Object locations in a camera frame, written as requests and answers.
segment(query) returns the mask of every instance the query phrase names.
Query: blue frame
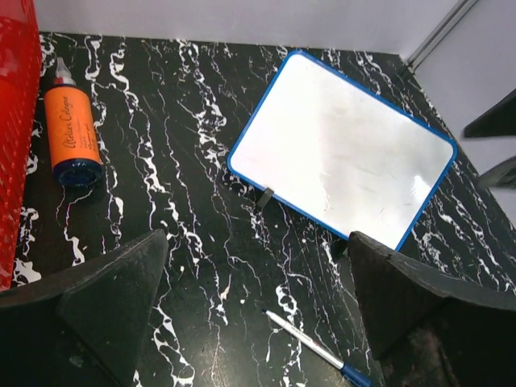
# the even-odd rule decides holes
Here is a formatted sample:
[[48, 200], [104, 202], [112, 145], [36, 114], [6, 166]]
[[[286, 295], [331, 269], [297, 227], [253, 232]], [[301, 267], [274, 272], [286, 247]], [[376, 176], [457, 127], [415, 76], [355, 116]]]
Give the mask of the blue frame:
[[[236, 176], [238, 176], [239, 178], [241, 178], [242, 180], [246, 181], [247, 183], [251, 184], [251, 185], [254, 185], [256, 188], [259, 188], [259, 189], [262, 189], [262, 190], [265, 190], [267, 187], [263, 187], [262, 185], [260, 184], [257, 184], [255, 181], [253, 181], [252, 179], [248, 178], [248, 177], [245, 177], [244, 175], [242, 175], [241, 173], [238, 173], [236, 172], [233, 167], [231, 166], [231, 158], [233, 157], [237, 147], [239, 146], [240, 144], [240, 141], [242, 141], [242, 138], [245, 136], [246, 132], [248, 131], [248, 128], [249, 126], [251, 125], [252, 121], [254, 120], [254, 118], [256, 117], [256, 114], [258, 113], [258, 111], [260, 110], [261, 108], [261, 105], [264, 103], [265, 99], [267, 98], [268, 96], [268, 93], [271, 91], [271, 89], [273, 88], [274, 86], [274, 83], [276, 83], [276, 80], [277, 78], [280, 76], [281, 74], [281, 71], [283, 70], [283, 68], [285, 67], [286, 63], [289, 61], [290, 57], [291, 56], [294, 56], [294, 55], [302, 55], [304, 56], [305, 58], [313, 61], [315, 64], [323, 67], [324, 69], [326, 70], [329, 70], [331, 71], [333, 74], [339, 76], [340, 78], [344, 79], [347, 83], [349, 83], [350, 85], [353, 85], [355, 86], [356, 88], [364, 91], [365, 93], [369, 94], [370, 96], [374, 97], [375, 99], [377, 99], [378, 101], [384, 103], [385, 105], [389, 106], [390, 108], [394, 109], [395, 111], [397, 111], [398, 113], [400, 114], [403, 114], [405, 115], [408, 119], [411, 119], [414, 123], [417, 123], [420, 127], [422, 127], [423, 129], [426, 129], [430, 132], [432, 132], [434, 135], [437, 135], [438, 137], [440, 137], [441, 139], [444, 139], [445, 141], [447, 141], [451, 147], [453, 148], [453, 154], [451, 155], [450, 157], [450, 160], [448, 161], [448, 163], [446, 164], [446, 166], [444, 167], [443, 171], [441, 172], [441, 175], [439, 176], [439, 178], [437, 179], [437, 181], [435, 182], [434, 186], [432, 187], [430, 193], [428, 194], [427, 198], [425, 199], [425, 201], [423, 202], [423, 204], [421, 205], [421, 208], [419, 208], [419, 211], [418, 213], [414, 216], [414, 219], [412, 219], [412, 223], [409, 225], [409, 228], [406, 230], [405, 234], [402, 236], [402, 240], [400, 240], [400, 242], [397, 244], [396, 246], [396, 251], [398, 251], [402, 245], [405, 243], [407, 237], [409, 236], [409, 233], [412, 231], [412, 228], [414, 227], [414, 224], [418, 221], [419, 217], [421, 216], [422, 212], [425, 210], [425, 208], [427, 208], [427, 205], [428, 203], [430, 202], [430, 199], [432, 196], [434, 196], [435, 194], [435, 191], [437, 190], [437, 188], [439, 187], [439, 185], [441, 184], [441, 182], [443, 181], [444, 179], [444, 176], [446, 175], [447, 171], [449, 170], [449, 168], [452, 166], [452, 163], [453, 161], [455, 160], [455, 158], [457, 157], [457, 153], [458, 153], [458, 148], [457, 148], [457, 144], [455, 141], [453, 141], [452, 139], [450, 139], [449, 137], [446, 137], [445, 135], [443, 135], [442, 133], [436, 131], [433, 127], [430, 127], [428, 125], [426, 125], [424, 122], [416, 119], [415, 117], [411, 116], [411, 115], [408, 115], [404, 110], [400, 109], [398, 106], [394, 105], [393, 103], [389, 102], [389, 101], [386, 101], [385, 99], [383, 99], [382, 97], [379, 97], [377, 96], [376, 94], [374, 94], [372, 91], [370, 91], [369, 89], [366, 89], [363, 85], [353, 81], [352, 79], [346, 77], [344, 74], [340, 73], [339, 71], [333, 69], [331, 66], [329, 66], [328, 64], [325, 64], [324, 62], [320, 61], [319, 59], [317, 58], [314, 58], [313, 56], [307, 54], [306, 52], [303, 52], [301, 50], [296, 50], [296, 51], [292, 51], [292, 52], [289, 52], [289, 54], [286, 56], [285, 60], [283, 60], [283, 63], [281, 64], [280, 68], [277, 70], [277, 73], [276, 75], [274, 76], [273, 78], [273, 81], [271, 82], [271, 84], [268, 86], [267, 88], [267, 91], [265, 91], [265, 94], [264, 96], [261, 98], [260, 102], [258, 103], [258, 106], [256, 107], [255, 111], [252, 112], [252, 115], [251, 115], [251, 118], [249, 119], [248, 123], [246, 124], [245, 128], [243, 129], [242, 133], [240, 134], [239, 138], [236, 140], [236, 144], [233, 146], [233, 149], [231, 149], [231, 152], [227, 158], [227, 166], [229, 168], [229, 170], [234, 173]], [[340, 236], [341, 238], [344, 238], [345, 240], [349, 240], [349, 235], [345, 235], [345, 234], [342, 234], [341, 232], [338, 232], [337, 230], [335, 230], [334, 228], [328, 226], [327, 224], [325, 224], [324, 222], [321, 222], [319, 219], [316, 219], [315, 217], [313, 217], [312, 215], [310, 214], [307, 214], [305, 211], [301, 210], [300, 208], [297, 208], [296, 206], [294, 206], [292, 203], [290, 202], [287, 202], [286, 200], [284, 200], [282, 197], [274, 194], [273, 195], [273, 198], [275, 198], [276, 200], [278, 200], [279, 202], [282, 202], [284, 204], [286, 204], [287, 206], [289, 206], [290, 208], [296, 210], [297, 212], [299, 212], [300, 214], [306, 216], [307, 218], [313, 220], [314, 222], [320, 224], [321, 226], [325, 227], [327, 230], [330, 230], [331, 232], [333, 232], [334, 234], [337, 234], [338, 236]]]

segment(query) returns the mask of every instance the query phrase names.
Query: orange bottle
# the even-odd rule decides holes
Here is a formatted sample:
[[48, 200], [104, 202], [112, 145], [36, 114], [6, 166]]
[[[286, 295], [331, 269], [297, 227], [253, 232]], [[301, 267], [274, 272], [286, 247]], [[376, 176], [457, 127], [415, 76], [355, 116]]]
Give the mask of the orange bottle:
[[54, 86], [44, 95], [52, 172], [65, 186], [86, 187], [102, 176], [91, 106], [62, 58]]

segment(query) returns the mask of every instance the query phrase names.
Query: red plastic crate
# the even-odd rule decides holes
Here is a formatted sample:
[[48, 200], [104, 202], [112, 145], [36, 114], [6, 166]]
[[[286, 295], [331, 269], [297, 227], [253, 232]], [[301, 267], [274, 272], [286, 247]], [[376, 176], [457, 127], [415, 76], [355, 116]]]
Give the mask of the red plastic crate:
[[10, 288], [40, 83], [32, 0], [0, 0], [0, 290]]

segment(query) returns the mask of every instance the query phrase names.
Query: small whiteboard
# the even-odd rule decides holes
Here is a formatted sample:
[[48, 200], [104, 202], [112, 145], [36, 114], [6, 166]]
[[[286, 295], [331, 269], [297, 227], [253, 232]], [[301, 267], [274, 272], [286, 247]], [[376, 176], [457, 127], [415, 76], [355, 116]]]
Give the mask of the small whiteboard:
[[228, 164], [337, 235], [362, 231], [398, 250], [456, 153], [434, 129], [291, 52]]

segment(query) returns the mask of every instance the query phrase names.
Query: bottle label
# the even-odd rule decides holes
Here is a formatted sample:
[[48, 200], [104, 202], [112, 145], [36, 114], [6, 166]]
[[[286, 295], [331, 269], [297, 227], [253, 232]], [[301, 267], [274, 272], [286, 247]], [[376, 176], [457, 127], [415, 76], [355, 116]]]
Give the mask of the bottle label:
[[44, 95], [52, 167], [70, 159], [101, 164], [88, 96], [74, 87], [61, 86]]

